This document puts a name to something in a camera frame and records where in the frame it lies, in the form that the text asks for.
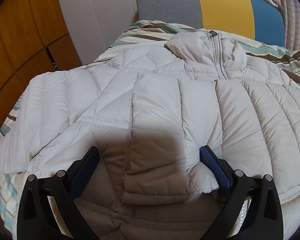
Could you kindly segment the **wooden wardrobe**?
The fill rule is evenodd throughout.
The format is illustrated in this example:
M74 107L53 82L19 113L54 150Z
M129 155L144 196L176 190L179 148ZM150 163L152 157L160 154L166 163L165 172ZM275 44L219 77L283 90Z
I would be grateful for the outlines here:
M59 0L0 0L0 132L33 77L81 64Z

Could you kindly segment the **grey yellow blue headboard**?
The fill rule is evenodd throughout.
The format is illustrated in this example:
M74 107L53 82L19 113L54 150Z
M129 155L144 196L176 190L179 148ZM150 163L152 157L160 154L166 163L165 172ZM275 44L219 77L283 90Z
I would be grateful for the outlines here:
M136 0L140 20L220 30L285 45L281 13L265 0Z

